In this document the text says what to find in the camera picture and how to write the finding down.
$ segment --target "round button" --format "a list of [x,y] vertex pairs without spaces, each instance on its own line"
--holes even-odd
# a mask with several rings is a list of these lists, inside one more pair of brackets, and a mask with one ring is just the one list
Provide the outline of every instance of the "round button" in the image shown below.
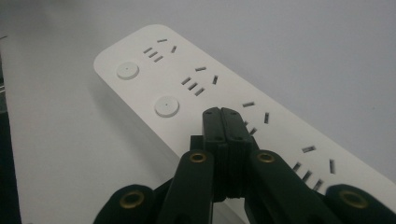
[[164,96],[155,103],[155,112],[163,118],[173,117],[177,114],[178,108],[178,101],[172,96]]
[[137,76],[139,67],[133,62],[122,63],[117,68],[117,76],[124,80],[129,80]]

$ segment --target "socket hole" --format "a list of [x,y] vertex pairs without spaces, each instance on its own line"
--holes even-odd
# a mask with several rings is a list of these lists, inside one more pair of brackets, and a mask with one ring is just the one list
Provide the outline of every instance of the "socket hole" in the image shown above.
[[194,89],[196,86],[198,85],[198,83],[194,83],[191,86],[189,86],[189,91],[191,91],[192,89]]
[[253,129],[250,131],[250,135],[253,135],[255,132],[257,132],[257,129],[256,129],[256,128],[253,128]]
[[181,82],[181,85],[186,85],[191,80],[190,77],[186,78],[184,81]]
[[242,104],[243,107],[248,107],[248,106],[253,106],[253,105],[254,105],[254,102]]
[[212,82],[212,84],[213,85],[216,85],[216,83],[218,83],[218,76],[215,76],[214,78],[213,78],[213,82]]
[[293,166],[293,171],[294,172],[297,172],[298,171],[298,169],[300,169],[300,167],[301,167],[301,164],[299,163],[299,162],[297,162],[294,166]]
[[206,67],[195,68],[195,72],[204,71],[204,70],[206,70]]
[[154,62],[158,62],[159,60],[161,60],[163,58],[163,56],[158,57],[156,60],[154,60]]
[[307,171],[306,173],[305,173],[305,175],[303,176],[303,182],[306,182],[308,179],[309,179],[309,177],[312,175],[312,172],[310,172],[310,171]]
[[150,54],[148,57],[149,57],[149,58],[152,58],[152,57],[154,57],[154,55],[156,55],[157,53],[158,53],[158,52],[155,51],[154,53]]
[[269,119],[270,119],[270,113],[265,113],[264,123],[268,123]]
[[312,188],[312,190],[318,191],[320,187],[323,185],[323,180],[318,180],[317,184]]
[[201,88],[200,90],[198,90],[198,92],[195,93],[196,96],[198,96],[199,94],[201,94],[205,89]]
[[152,48],[148,48],[148,49],[146,49],[145,51],[143,51],[143,53],[147,53],[147,52],[149,52],[149,51],[151,51],[152,50]]
[[330,173],[335,175],[335,164],[334,160],[330,160]]
[[193,157],[196,161],[201,161],[204,157],[202,155],[195,155]]
[[137,201],[139,201],[139,196],[137,194],[125,197],[125,202],[127,203],[136,203]]
[[305,147],[305,148],[302,149],[303,153],[307,153],[307,152],[310,152],[310,151],[313,151],[313,150],[316,150],[315,146]]

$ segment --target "outlet slot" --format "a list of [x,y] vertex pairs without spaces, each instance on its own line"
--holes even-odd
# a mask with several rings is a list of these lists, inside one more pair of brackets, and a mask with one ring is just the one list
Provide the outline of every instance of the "outlet slot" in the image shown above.
[[253,135],[255,132],[257,132],[257,129],[256,128],[253,128],[251,131],[250,131],[250,135]]
[[191,91],[192,89],[194,89],[197,85],[198,85],[198,83],[194,82],[194,84],[192,84],[191,86],[189,86],[189,91]]
[[248,106],[253,106],[253,105],[254,105],[254,102],[242,104],[243,107],[248,107]]
[[181,82],[181,85],[186,85],[186,83],[188,83],[191,80],[190,77],[184,79],[184,81]]
[[320,187],[323,185],[323,180],[318,180],[317,184],[312,188],[312,190],[318,191]]
[[307,152],[310,152],[310,151],[313,151],[313,150],[316,150],[315,146],[305,147],[305,148],[302,149],[303,153],[307,153]]
[[154,53],[150,54],[148,57],[149,57],[149,58],[152,58],[152,57],[154,57],[154,55],[156,55],[156,54],[158,54],[157,51],[155,51]]
[[198,96],[199,94],[201,94],[205,89],[201,88],[200,90],[198,90],[198,92],[195,93],[196,96]]
[[147,52],[149,52],[149,51],[151,51],[152,50],[152,48],[148,48],[148,49],[146,49],[145,51],[143,51],[143,53],[147,53]]
[[158,57],[156,60],[154,60],[154,62],[158,62],[159,60],[161,60],[163,58],[163,56]]
[[206,70],[206,67],[195,68],[195,72],[204,71],[204,70]]
[[335,175],[335,163],[334,160],[330,160],[330,174]]
[[312,175],[312,172],[310,172],[310,171],[307,171],[306,173],[305,173],[305,175],[303,176],[303,182],[304,183],[306,183],[306,181],[309,179],[309,177]]
[[215,76],[215,77],[213,77],[213,82],[212,82],[212,84],[213,85],[216,85],[216,83],[218,83],[218,76]]
[[297,163],[293,166],[292,170],[293,170],[294,172],[297,172],[298,169],[300,169],[300,167],[301,167],[301,164],[300,164],[299,162],[297,162]]
[[265,113],[264,123],[267,124],[269,120],[270,120],[270,113]]

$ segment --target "black plastic part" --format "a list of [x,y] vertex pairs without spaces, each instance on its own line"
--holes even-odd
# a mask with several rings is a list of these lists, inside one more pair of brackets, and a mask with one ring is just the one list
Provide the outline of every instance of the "black plastic part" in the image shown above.
[[154,202],[154,191],[148,187],[131,185],[119,189],[111,196],[93,223],[149,224]]
[[185,153],[156,223],[212,223],[213,172],[214,158],[209,152]]
[[203,113],[204,150],[215,157],[214,202],[245,197],[249,153],[258,149],[238,112],[217,107]]
[[166,194],[172,184],[173,178],[163,183],[161,186],[154,190],[155,195],[155,202],[151,208],[150,215],[147,219],[148,224],[155,223],[160,214],[161,210],[163,209],[163,202],[165,201]]
[[214,202],[223,202],[227,197],[228,155],[229,149],[224,135],[221,112],[217,107],[206,110],[203,114],[204,150],[215,157]]
[[257,197],[255,189],[248,189],[244,204],[250,224],[273,224],[270,213],[264,203]]
[[204,150],[204,137],[201,135],[192,135],[190,137],[190,150]]
[[396,215],[384,204],[367,192],[349,185],[329,187],[324,202],[345,223],[396,223]]
[[0,113],[0,223],[21,223],[8,113]]
[[257,196],[274,223],[342,223],[280,156],[258,150],[250,154],[250,173]]
[[227,197],[245,197],[248,183],[248,156],[253,150],[253,140],[238,112],[222,108],[222,118],[225,136],[228,143],[228,183]]

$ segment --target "power strip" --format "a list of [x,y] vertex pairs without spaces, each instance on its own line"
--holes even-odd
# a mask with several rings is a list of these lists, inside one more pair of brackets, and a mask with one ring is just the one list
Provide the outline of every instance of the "power strip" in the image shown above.
[[[202,134],[202,113],[228,107],[309,188],[348,184],[396,211],[395,184],[166,26],[123,38],[96,57],[94,69],[179,157],[190,136]],[[248,222],[241,200],[227,204]]]

